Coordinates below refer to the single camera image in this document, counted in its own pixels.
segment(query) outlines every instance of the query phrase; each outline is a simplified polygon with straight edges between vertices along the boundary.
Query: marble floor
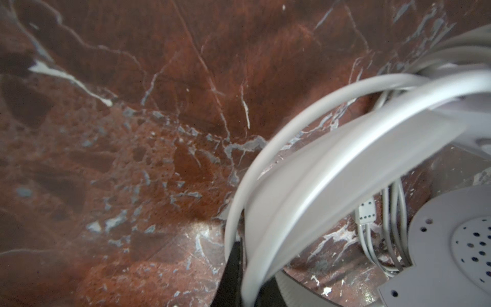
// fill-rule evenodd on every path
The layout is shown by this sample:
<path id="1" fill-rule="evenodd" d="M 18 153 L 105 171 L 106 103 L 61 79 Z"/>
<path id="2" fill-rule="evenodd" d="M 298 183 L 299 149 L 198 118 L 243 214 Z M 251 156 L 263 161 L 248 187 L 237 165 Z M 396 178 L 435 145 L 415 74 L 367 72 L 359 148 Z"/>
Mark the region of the marble floor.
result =
<path id="1" fill-rule="evenodd" d="M 399 72 L 487 24 L 488 9 L 0 0 L 0 305 L 208 306 L 227 205 L 267 141 L 333 90 Z M 373 99 L 320 114 L 276 161 Z M 404 177 L 409 215 L 434 195 L 488 183 L 489 167 L 446 147 Z M 350 217 L 285 270 L 346 307 L 371 303 L 386 281 Z"/>

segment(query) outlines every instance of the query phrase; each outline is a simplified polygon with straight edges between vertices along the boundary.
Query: white connector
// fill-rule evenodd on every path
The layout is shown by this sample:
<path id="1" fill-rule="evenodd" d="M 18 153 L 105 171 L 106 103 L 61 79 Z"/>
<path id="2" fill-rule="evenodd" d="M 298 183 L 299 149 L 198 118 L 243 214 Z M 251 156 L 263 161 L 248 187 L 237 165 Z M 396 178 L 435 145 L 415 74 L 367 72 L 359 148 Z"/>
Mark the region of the white connector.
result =
<path id="1" fill-rule="evenodd" d="M 377 208 L 375 207 L 375 199 L 373 197 L 361 203 L 355 210 L 355 223 L 365 225 L 375 222 L 377 219 Z"/>

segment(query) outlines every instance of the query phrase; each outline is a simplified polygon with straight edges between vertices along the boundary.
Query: perforated disc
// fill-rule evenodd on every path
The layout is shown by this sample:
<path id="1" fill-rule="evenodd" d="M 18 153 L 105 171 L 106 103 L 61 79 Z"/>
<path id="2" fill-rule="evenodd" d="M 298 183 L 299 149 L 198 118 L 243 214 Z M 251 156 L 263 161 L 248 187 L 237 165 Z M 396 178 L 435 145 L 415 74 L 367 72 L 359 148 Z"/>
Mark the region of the perforated disc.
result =
<path id="1" fill-rule="evenodd" d="M 457 227 L 451 249 L 462 272 L 491 294 L 491 216 L 475 218 Z"/>

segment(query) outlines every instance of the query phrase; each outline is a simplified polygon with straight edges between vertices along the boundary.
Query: white cable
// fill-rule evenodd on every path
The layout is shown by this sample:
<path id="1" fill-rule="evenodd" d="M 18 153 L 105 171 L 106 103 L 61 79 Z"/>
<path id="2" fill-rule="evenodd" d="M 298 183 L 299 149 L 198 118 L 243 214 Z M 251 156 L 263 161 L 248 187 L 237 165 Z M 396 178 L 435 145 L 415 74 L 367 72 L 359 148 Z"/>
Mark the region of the white cable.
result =
<path id="1" fill-rule="evenodd" d="M 360 239 L 361 248 L 363 249 L 365 256 L 368 258 L 368 260 L 370 260 L 371 263 L 380 267 L 387 276 L 394 277 L 393 272 L 398 272 L 399 270 L 395 267 L 390 267 L 390 266 L 386 266 L 386 265 L 381 264 L 379 262 L 379 259 L 377 258 L 377 255 L 375 254 L 375 251 L 373 250 L 373 246 L 371 247 L 371 251 L 368 251 L 367 243 L 365 242 L 365 235 L 363 234 L 363 230 L 365 229 L 365 231 L 370 231 L 370 224 L 367 224 L 366 228 L 364 228 L 363 225 L 357 225 L 357 226 L 358 226 L 358 237 Z"/>
<path id="2" fill-rule="evenodd" d="M 452 48 L 456 46 L 488 46 L 491 47 L 491 25 L 486 25 L 461 35 L 449 38 L 436 44 L 430 52 Z"/>
<path id="3" fill-rule="evenodd" d="M 369 80 L 372 80 L 372 78 L 362 80 L 355 84 L 360 84 L 363 81 Z M 375 92 L 381 90 L 380 84 L 376 84 L 375 86 L 376 89 L 371 88 L 370 91 Z M 353 87 L 349 85 L 326 96 L 325 104 L 329 106 L 339 104 L 338 101 L 335 103 L 332 101 L 333 97 L 336 97 L 337 99 L 342 98 L 342 101 L 349 100 L 345 99 L 346 95 L 349 95 L 349 93 L 342 91 L 346 88 L 350 89 L 348 92 L 351 92 L 353 89 Z M 286 201 L 277 211 L 272 221 L 270 221 L 261 242 L 248 263 L 244 275 L 241 287 L 244 306 L 251 307 L 254 305 L 255 298 L 259 293 L 261 285 L 265 278 L 268 275 L 271 275 L 269 272 L 271 263 L 284 240 L 303 213 L 307 210 L 308 206 L 349 162 L 359 155 L 367 146 L 375 142 L 395 126 L 432 105 L 453 97 L 483 92 L 491 92 L 491 72 L 488 70 L 463 72 L 443 77 L 396 97 L 393 103 L 381 108 L 375 112 L 369 120 L 361 122 L 349 131 L 343 139 L 336 143 L 331 150 L 327 152 L 319 162 L 309 170 L 309 172 L 307 172 L 299 184 L 290 191 Z M 293 123 L 292 127 L 296 127 L 297 125 L 299 124 Z M 300 126 L 300 129 L 303 128 L 305 126 L 304 122 L 302 122 Z M 290 136 L 291 134 L 295 134 L 298 130 L 299 129 L 296 129 L 293 132 L 288 130 L 286 135 Z M 337 212 L 332 213 L 332 218 L 341 218 L 339 215 L 347 214 L 349 209 L 350 208 L 339 208 Z M 235 234 L 236 224 L 233 224 L 233 227 L 233 234 Z"/>
<path id="4" fill-rule="evenodd" d="M 399 251 L 399 254 L 401 255 L 401 259 L 404 262 L 406 266 L 409 266 L 409 260 L 406 256 L 406 253 L 404 251 L 403 245 L 401 243 L 401 237 L 399 235 L 399 229 L 397 227 L 397 208 L 398 206 L 398 199 L 400 198 L 399 196 L 399 190 L 397 188 L 397 180 L 392 183 L 391 189 L 390 189 L 390 229 L 392 230 L 392 236 L 394 237 L 394 243 L 396 244 L 396 248 Z"/>
<path id="5" fill-rule="evenodd" d="M 380 97 L 377 99 L 377 101 L 375 102 L 373 108 L 372 108 L 372 111 L 375 111 L 375 110 L 378 110 L 380 109 L 384 103 L 387 101 L 387 97 L 389 96 L 389 91 L 386 90 L 386 91 L 383 91 L 381 94 L 380 94 Z"/>
<path id="6" fill-rule="evenodd" d="M 375 251 L 373 249 L 372 230 L 369 224 L 366 225 L 365 236 L 368 245 L 368 252 L 370 253 L 371 258 L 375 260 L 375 265 L 378 266 L 387 276 L 394 277 L 394 273 L 398 272 L 399 270 L 397 268 L 388 267 L 380 263 L 379 259 L 377 258 L 377 254 L 375 254 Z"/>
<path id="7" fill-rule="evenodd" d="M 403 268 L 392 247 L 392 240 L 390 239 L 390 225 L 389 225 L 389 188 L 384 188 L 382 190 L 382 233 L 385 239 L 385 245 L 389 251 L 390 259 L 399 270 L 402 272 Z"/>
<path id="8" fill-rule="evenodd" d="M 368 249 L 367 249 L 367 244 L 365 242 L 365 236 L 363 235 L 363 226 L 360 224 L 358 224 L 357 226 L 358 226 L 358 238 L 360 239 L 361 248 L 363 249 L 363 252 L 365 253 L 365 256 L 367 256 L 368 260 L 370 260 L 370 262 L 375 264 L 375 261 L 372 259 L 372 256 L 368 252 Z"/>
<path id="9" fill-rule="evenodd" d="M 397 185 L 397 191 L 399 196 L 399 204 L 401 208 L 401 242 L 402 242 L 402 251 L 406 254 L 406 258 L 409 263 L 406 265 L 411 265 L 411 257 L 409 254 L 409 244 L 408 244 L 408 210 L 406 208 L 406 196 L 404 195 L 404 188 L 402 186 L 401 179 L 395 181 Z"/>
<path id="10" fill-rule="evenodd" d="M 453 64 L 472 64 L 472 63 L 491 63 L 491 49 L 476 46 L 459 46 L 449 49 L 439 50 L 423 56 L 413 63 L 405 73 L 416 74 L 421 70 L 434 65 L 446 63 Z"/>
<path id="11" fill-rule="evenodd" d="M 268 166 L 281 148 L 293 139 L 301 129 L 305 128 L 321 115 L 352 99 L 388 89 L 420 86 L 427 80 L 425 77 L 409 74 L 389 74 L 364 79 L 324 96 L 286 124 L 269 141 L 268 145 L 261 150 L 256 159 L 254 159 L 237 188 L 230 204 L 230 211 L 225 226 L 225 260 L 228 260 L 230 251 L 232 250 L 242 210 L 256 185 L 257 178 L 259 178 L 261 172 Z"/>

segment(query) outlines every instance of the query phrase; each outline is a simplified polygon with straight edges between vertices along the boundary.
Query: curved gray plastic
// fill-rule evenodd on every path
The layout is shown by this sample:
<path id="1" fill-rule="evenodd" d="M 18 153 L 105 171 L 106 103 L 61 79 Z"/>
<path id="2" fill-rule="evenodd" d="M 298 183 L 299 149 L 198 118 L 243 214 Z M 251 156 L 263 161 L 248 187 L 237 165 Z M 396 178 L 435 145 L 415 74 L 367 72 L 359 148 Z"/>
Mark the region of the curved gray plastic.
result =
<path id="1" fill-rule="evenodd" d="M 289 191 L 337 141 L 372 116 L 366 114 L 294 153 L 258 180 L 245 207 L 245 246 L 251 257 Z M 432 111 L 406 120 L 374 142 L 333 179 L 288 234 L 267 279 L 296 254 L 363 202 L 432 155 L 465 130 L 465 126 Z"/>

